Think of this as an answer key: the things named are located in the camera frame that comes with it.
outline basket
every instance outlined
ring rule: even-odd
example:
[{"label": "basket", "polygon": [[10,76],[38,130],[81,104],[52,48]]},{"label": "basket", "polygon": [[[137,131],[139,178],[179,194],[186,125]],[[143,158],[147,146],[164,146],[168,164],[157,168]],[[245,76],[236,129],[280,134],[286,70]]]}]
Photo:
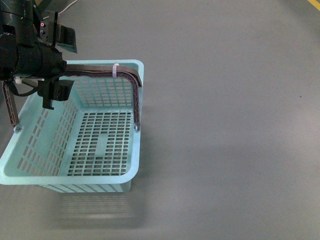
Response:
[{"label": "basket", "polygon": [[[137,60],[68,61],[68,65],[134,69]],[[29,96],[20,123],[0,159],[0,184],[37,185],[59,193],[127,192],[139,168],[140,128],[135,128],[135,96],[125,77],[70,76],[69,100],[42,108],[42,98]],[[143,88],[137,109],[142,113]]]}]

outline robotic arm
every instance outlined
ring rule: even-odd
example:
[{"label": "robotic arm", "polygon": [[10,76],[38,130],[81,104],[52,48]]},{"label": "robotic arm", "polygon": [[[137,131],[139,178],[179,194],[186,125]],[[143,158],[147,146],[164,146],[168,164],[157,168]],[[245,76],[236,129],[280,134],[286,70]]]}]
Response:
[{"label": "robotic arm", "polygon": [[[51,1],[43,2],[38,7],[34,0],[0,1],[0,81],[16,96],[38,92],[42,106],[53,109],[52,100],[67,100],[73,85],[73,81],[59,81],[67,63],[56,44],[77,52],[76,35],[72,28],[58,24],[57,12],[45,22],[42,13]],[[14,84],[20,78],[44,81],[20,94]]]}]

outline gray floor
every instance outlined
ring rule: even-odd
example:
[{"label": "gray floor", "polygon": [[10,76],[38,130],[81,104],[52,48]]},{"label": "gray floor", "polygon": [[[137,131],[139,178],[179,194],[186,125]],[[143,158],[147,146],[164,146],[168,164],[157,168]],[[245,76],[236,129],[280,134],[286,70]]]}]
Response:
[{"label": "gray floor", "polygon": [[1,185],[1,239],[320,239],[320,12],[307,0],[80,0],[60,20],[77,35],[65,59],[144,63],[139,172],[125,194]]}]

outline yellow line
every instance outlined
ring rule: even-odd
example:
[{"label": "yellow line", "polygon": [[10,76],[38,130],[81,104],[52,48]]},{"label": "yellow line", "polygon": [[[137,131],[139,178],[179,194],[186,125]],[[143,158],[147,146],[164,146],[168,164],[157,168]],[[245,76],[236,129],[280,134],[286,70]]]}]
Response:
[{"label": "yellow line", "polygon": [[316,9],[320,11],[320,3],[316,0],[308,0],[309,3],[311,3]]}]

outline white wire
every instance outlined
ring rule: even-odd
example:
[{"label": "white wire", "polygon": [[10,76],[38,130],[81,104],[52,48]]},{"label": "white wire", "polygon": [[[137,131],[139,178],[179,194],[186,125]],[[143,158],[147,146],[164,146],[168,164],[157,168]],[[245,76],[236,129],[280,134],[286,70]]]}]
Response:
[{"label": "white wire", "polygon": [[[74,0],[73,2],[71,2],[68,6],[66,6],[62,11],[58,12],[58,15],[63,14],[66,10],[68,10],[68,8],[70,8],[73,4],[75,4],[76,2],[78,2],[78,0]],[[43,20],[48,19],[49,16],[45,16],[43,18]]]},{"label": "white wire", "polygon": [[60,11],[58,14],[62,14],[64,13],[68,8],[70,8],[73,4],[75,4],[76,2],[78,2],[78,0],[74,0],[73,2],[71,2],[68,6],[65,7],[65,9],[63,9],[62,11]]}]

